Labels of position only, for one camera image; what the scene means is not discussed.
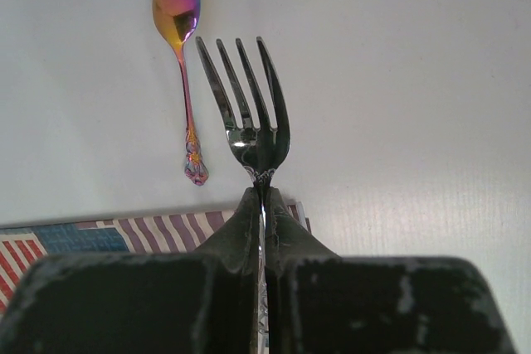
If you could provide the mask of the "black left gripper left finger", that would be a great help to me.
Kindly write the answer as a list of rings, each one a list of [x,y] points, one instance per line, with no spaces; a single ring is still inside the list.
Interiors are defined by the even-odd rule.
[[[38,260],[1,321],[4,353],[254,353],[259,195],[185,254]]]

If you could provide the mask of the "silver ornate fork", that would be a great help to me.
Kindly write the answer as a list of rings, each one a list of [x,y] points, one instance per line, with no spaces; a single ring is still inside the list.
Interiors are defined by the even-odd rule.
[[[286,159],[290,150],[290,124],[285,98],[280,86],[274,63],[261,37],[256,43],[261,56],[265,77],[275,111],[276,126],[270,122],[266,103],[258,85],[251,63],[241,39],[236,39],[236,47],[241,59],[246,81],[254,100],[258,122],[255,123],[240,81],[233,68],[223,42],[216,40],[217,49],[222,58],[225,71],[240,111],[242,126],[236,123],[227,92],[201,37],[195,39],[197,51],[202,62],[208,83],[220,110],[227,142],[236,160],[248,172],[257,189],[259,198],[259,235],[258,235],[258,275],[257,275],[257,329],[255,353],[266,352],[266,340],[269,338],[269,319],[266,298],[266,193],[270,189],[275,171]]]

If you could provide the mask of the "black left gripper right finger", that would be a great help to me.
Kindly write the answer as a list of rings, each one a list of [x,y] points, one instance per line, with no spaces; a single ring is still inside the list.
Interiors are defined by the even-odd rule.
[[[512,353],[490,286],[451,256],[339,256],[265,197],[273,353]]]

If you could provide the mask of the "striped patchwork placemat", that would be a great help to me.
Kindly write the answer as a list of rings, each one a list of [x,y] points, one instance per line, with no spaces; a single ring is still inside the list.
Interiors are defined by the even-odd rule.
[[[80,252],[187,253],[219,230],[233,210],[78,221],[1,229],[1,313],[32,263]]]

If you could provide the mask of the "pink handled spoon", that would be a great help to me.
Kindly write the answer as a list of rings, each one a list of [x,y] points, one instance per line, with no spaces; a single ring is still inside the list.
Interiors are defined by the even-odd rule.
[[[184,55],[184,45],[197,29],[201,0],[153,0],[152,12],[154,25],[177,57],[183,83],[186,118],[184,173],[195,185],[202,186],[208,179],[208,170],[202,159],[201,145],[194,123]]]

